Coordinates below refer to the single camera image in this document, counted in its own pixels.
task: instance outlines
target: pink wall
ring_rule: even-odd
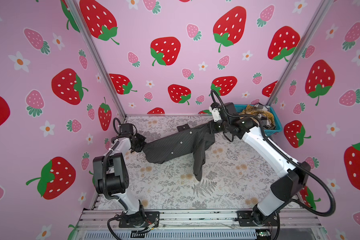
[[[289,50],[297,45],[298,35],[304,33],[320,1],[77,2],[80,2],[81,11],[107,71],[114,74],[115,81],[120,77],[120,82],[114,83],[116,89],[121,90],[118,97],[127,114],[146,114],[154,108],[162,108],[165,113],[190,114],[208,109],[212,81],[220,77],[213,83],[220,86],[224,79],[229,81],[229,85],[221,89],[225,102],[248,104],[258,99],[266,103],[268,96],[263,95],[263,90],[265,92],[269,85],[274,86],[272,83],[278,80],[286,65],[284,59],[272,58],[278,55],[279,48],[286,46]],[[258,27],[258,19],[260,22],[264,19],[266,25]],[[101,29],[103,25],[106,25],[105,32]],[[292,29],[278,31],[284,26]],[[219,36],[225,32],[230,35],[227,39],[230,41]],[[151,47],[154,49],[153,55],[158,58],[155,62]],[[261,73],[261,76],[254,80],[256,73]],[[123,84],[127,86],[127,91],[124,91]],[[168,87],[173,84],[179,86],[172,86],[170,91],[174,92],[169,93]],[[203,97],[198,98],[201,95],[204,96],[204,103],[201,101]]]
[[[291,156],[300,161],[306,160],[314,166],[314,174],[330,186],[336,199],[336,212],[320,221],[331,239],[360,239],[360,0],[339,0],[333,3],[313,39],[308,45],[314,52],[300,58],[296,70],[292,72],[274,105],[284,130],[291,129],[289,122],[298,120],[306,130],[303,144],[295,142],[295,148],[288,142],[294,138],[291,132],[280,132],[275,139]],[[355,41],[347,51],[344,42]],[[324,88],[332,86],[327,93],[320,93],[319,103],[311,92],[320,83]],[[296,91],[291,95],[290,83],[296,81]],[[300,103],[305,104],[300,112]],[[308,180],[312,200],[319,211],[329,207],[324,190],[314,181]]]
[[[70,23],[67,30],[66,24],[58,0],[0,1],[0,239],[67,239],[73,230],[68,226],[76,225],[94,195],[91,159],[104,153],[104,139],[114,135],[113,127],[102,129],[98,109],[105,97],[113,117],[118,114],[115,105],[104,83],[96,79],[98,70],[81,34]],[[26,30],[34,48],[24,28],[42,36],[40,42],[48,44],[49,48],[44,46],[48,55],[40,50],[40,36]],[[86,54],[86,60],[81,57],[86,69],[79,60],[81,49]],[[68,68],[72,71],[53,80]],[[84,90],[82,101],[80,90],[74,91],[80,89],[76,78],[71,80],[75,73],[89,90]],[[53,89],[63,86],[56,95]],[[29,93],[31,102],[26,100]],[[93,106],[93,120],[87,104]],[[68,131],[70,119],[80,122],[81,128],[74,124],[72,132]],[[82,161],[85,152],[89,159]],[[26,185],[37,177],[43,179]]]

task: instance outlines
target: strawberry wallpaper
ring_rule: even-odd
[[[284,132],[278,145],[332,190],[336,212],[319,217],[330,239],[360,239],[360,0],[335,1],[273,105]],[[300,194],[325,212],[323,188]]]
[[[265,104],[320,2],[76,1],[127,114]]]
[[[72,238],[116,116],[64,1],[0,1],[0,239]]]

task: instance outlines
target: teal basket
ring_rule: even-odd
[[[236,112],[241,113],[245,108],[247,107],[247,105],[243,105],[243,104],[235,104],[235,108],[236,108]],[[275,122],[276,122],[276,127],[275,129],[264,129],[264,132],[267,136],[271,136],[272,134],[274,134],[275,132],[281,132],[283,130],[283,128],[281,127],[281,123],[279,118],[277,117],[275,111],[273,110],[272,107],[270,107],[269,111],[273,114],[274,118],[275,118]]]

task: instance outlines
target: plastic laundry basket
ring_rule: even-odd
[[[247,107],[247,105],[243,105],[243,104],[235,104],[235,108],[236,108],[236,112],[241,113],[245,108]],[[275,111],[273,110],[272,107],[270,107],[269,111],[273,114],[274,118],[275,118],[275,129],[264,129],[264,132],[267,136],[271,136],[272,134],[274,134],[275,132],[281,132],[283,130],[283,128],[281,127],[281,123],[279,118],[277,117]]]

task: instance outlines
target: metal corner post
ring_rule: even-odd
[[[79,27],[79,29],[81,31],[80,33],[83,36],[84,41],[86,42],[93,59],[95,60],[95,63],[96,63],[97,68],[99,69],[100,75],[104,79],[104,83],[108,89],[108,92],[109,92],[110,96],[112,97],[112,100],[115,103],[117,109],[119,110],[119,113],[120,113],[120,115],[122,117],[122,121],[123,121],[126,117],[126,113],[117,97],[116,91],[114,90],[112,81],[108,75],[107,70],[105,69],[104,63],[101,60],[100,54],[99,54],[95,44],[92,41],[91,34],[89,33],[89,30],[86,26],[84,18],[82,16],[81,12],[79,11],[80,8],[79,8],[76,0],[66,0],[66,3],[70,9],[70,12],[72,13],[73,18],[76,21],[77,26]]]
[[[315,34],[317,28],[319,27],[320,23],[322,22],[325,15],[327,14],[332,3],[333,3],[333,0],[322,0],[321,3],[319,4],[319,6],[317,7],[317,10],[316,10],[315,14],[313,15],[311,21],[309,22],[309,25],[308,25],[306,31],[304,32],[303,36],[301,37],[301,40],[300,40],[299,44],[297,45],[291,59],[289,60],[288,64],[285,66],[281,75],[279,76],[278,83],[276,84],[275,88],[273,89],[273,92],[268,99],[267,105],[271,105],[275,101],[277,95],[280,93],[285,82],[289,78],[289,75],[291,74],[294,65],[298,62],[302,52],[304,51],[305,46],[312,39],[313,35]]]

